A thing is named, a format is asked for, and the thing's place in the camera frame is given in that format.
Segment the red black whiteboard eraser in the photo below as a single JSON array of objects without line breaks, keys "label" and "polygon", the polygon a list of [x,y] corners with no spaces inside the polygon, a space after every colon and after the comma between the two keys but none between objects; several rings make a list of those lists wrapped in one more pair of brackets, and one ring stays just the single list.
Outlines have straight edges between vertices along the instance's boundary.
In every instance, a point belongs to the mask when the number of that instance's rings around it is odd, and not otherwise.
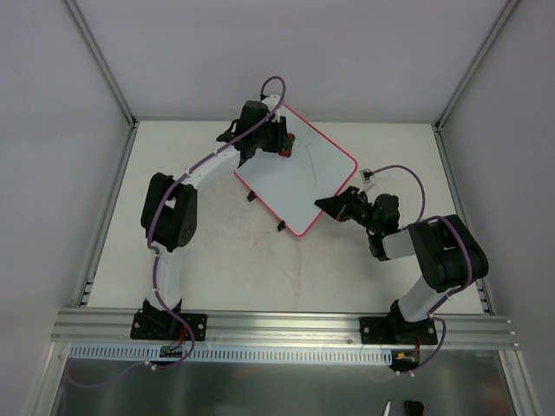
[{"label": "red black whiteboard eraser", "polygon": [[295,139],[296,139],[296,136],[294,133],[287,133],[283,137],[282,147],[278,155],[281,157],[289,158],[292,155],[292,149],[294,146]]}]

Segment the pink framed whiteboard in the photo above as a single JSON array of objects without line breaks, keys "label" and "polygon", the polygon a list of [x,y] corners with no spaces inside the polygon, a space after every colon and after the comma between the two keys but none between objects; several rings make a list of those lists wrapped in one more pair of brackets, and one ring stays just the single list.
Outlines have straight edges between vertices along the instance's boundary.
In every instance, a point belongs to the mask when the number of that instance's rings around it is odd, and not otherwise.
[{"label": "pink framed whiteboard", "polygon": [[257,151],[235,171],[293,235],[305,235],[322,214],[315,201],[337,195],[358,170],[356,159],[284,105],[281,114],[293,133],[291,156]]}]

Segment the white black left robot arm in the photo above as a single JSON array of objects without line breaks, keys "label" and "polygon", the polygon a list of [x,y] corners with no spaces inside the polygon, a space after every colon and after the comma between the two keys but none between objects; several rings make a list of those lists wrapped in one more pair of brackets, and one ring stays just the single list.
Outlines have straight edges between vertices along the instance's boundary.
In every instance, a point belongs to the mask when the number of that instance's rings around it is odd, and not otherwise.
[{"label": "white black left robot arm", "polygon": [[235,171],[257,151],[290,157],[295,136],[279,113],[277,94],[247,101],[238,119],[216,139],[212,152],[178,178],[158,172],[150,180],[140,224],[153,252],[151,292],[142,313],[163,338],[177,335],[184,325],[181,308],[180,266],[175,251],[193,239],[197,228],[199,192],[221,176]]}]

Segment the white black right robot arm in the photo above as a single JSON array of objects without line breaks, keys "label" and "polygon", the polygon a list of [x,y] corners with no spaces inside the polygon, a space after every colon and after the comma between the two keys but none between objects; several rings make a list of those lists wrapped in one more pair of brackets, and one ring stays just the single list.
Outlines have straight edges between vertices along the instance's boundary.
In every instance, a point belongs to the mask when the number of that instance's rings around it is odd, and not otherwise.
[{"label": "white black right robot arm", "polygon": [[399,225],[399,198],[375,201],[351,186],[315,205],[338,222],[352,220],[367,232],[372,256],[382,262],[415,257],[420,277],[382,318],[359,319],[363,345],[432,346],[439,343],[432,315],[448,298],[486,276],[485,252],[457,215]]}]

